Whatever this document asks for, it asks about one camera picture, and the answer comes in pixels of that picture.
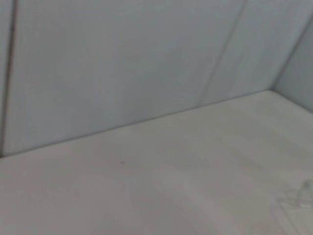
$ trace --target wall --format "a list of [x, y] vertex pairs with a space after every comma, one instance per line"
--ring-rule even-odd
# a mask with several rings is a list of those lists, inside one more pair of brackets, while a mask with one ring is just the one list
[[4, 154], [199, 104], [244, 0], [23, 0]]
[[274, 90], [313, 112], [313, 21], [310, 22]]
[[0, 0], [0, 132], [2, 130], [1, 112], [7, 66], [7, 53], [9, 46], [12, 2], [13, 2], [12, 0]]
[[202, 105], [269, 89], [312, 10], [312, 0], [248, 1]]

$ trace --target white floor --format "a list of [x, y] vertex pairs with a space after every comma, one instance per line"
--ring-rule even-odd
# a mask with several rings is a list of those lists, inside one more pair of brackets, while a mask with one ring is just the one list
[[263, 92], [0, 160], [0, 234], [310, 235], [306, 179], [313, 115]]

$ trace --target white wall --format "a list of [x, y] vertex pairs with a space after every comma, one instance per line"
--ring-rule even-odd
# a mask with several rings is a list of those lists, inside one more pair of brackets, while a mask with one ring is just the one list
[[313, 22], [278, 80], [275, 91], [313, 112]]
[[[12, 3], [12, 0], [0, 0], [0, 112], [2, 110], [3, 92], [5, 85]], [[1, 118], [2, 114], [0, 113], [0, 132], [2, 130]]]
[[4, 153], [196, 107], [244, 0], [22, 0]]
[[248, 1], [202, 105], [270, 88], [312, 10], [312, 0]]

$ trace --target white surface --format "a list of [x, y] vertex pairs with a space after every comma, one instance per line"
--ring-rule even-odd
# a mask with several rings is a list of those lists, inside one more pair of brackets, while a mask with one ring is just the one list
[[195, 107], [244, 0], [22, 0], [5, 154]]
[[0, 161], [1, 235], [297, 235], [313, 115], [272, 92]]
[[12, 0], [0, 0], [0, 110], [2, 109], [4, 80], [7, 66], [12, 2]]
[[313, 112], [313, 22], [288, 62], [275, 90]]
[[312, 0], [248, 1], [202, 103], [270, 88], [312, 12]]

